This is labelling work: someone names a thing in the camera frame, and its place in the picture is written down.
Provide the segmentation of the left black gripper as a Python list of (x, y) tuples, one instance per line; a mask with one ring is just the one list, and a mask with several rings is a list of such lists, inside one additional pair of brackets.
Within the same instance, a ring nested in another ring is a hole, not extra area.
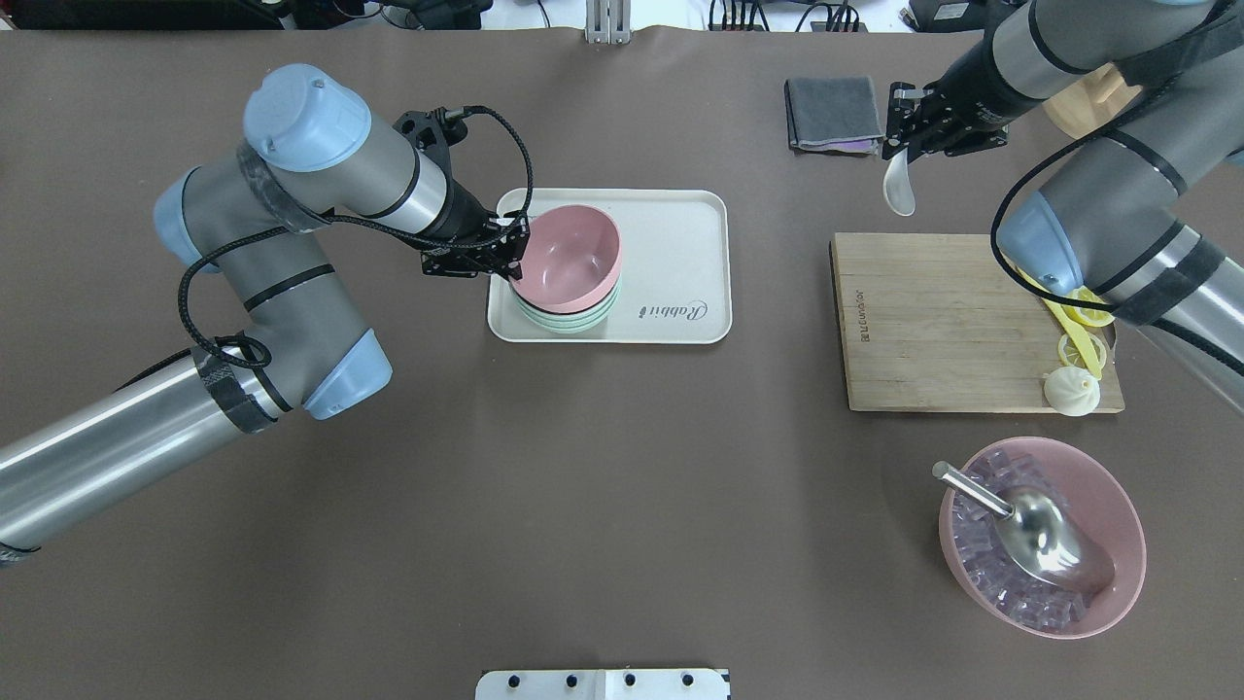
[(422, 274), (450, 279), (486, 274), (516, 282), (524, 279), (522, 257), (530, 235), (527, 214), (485, 218), (479, 230), (420, 252)]

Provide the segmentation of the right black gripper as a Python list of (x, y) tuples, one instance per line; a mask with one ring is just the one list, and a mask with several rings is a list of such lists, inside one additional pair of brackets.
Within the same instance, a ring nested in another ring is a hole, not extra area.
[(884, 136), (881, 155), (894, 159), (906, 152), (907, 159), (921, 155), (943, 154), (959, 157), (977, 154), (1008, 145), (1010, 128), (982, 131), (965, 124), (955, 114), (932, 85), (889, 85), (884, 108)]

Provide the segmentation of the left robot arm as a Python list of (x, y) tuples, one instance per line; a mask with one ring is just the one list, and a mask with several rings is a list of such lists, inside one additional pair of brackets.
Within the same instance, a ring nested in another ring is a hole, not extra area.
[(187, 266), (177, 306), (192, 346), (2, 449), (2, 564), (284, 413), (325, 420), (387, 385), (391, 361), (316, 231), (388, 234), (429, 275), (520, 279), (531, 203), (489, 211), (452, 174), (450, 147), (484, 112), (386, 123), (323, 68), (270, 72), (235, 154), (187, 172), (153, 208)]

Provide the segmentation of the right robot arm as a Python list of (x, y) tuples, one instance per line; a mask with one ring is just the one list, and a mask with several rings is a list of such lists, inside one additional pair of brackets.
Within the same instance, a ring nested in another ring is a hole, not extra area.
[(882, 155), (975, 154), (1018, 117), (1112, 65), (1140, 93), (1040, 163), (1057, 172), (991, 219), (991, 255), (1033, 296), (1131, 325), (1242, 407), (1242, 265), (1171, 211), (1200, 177), (1242, 162), (1239, 1), (1029, 1), (926, 86), (889, 85)]

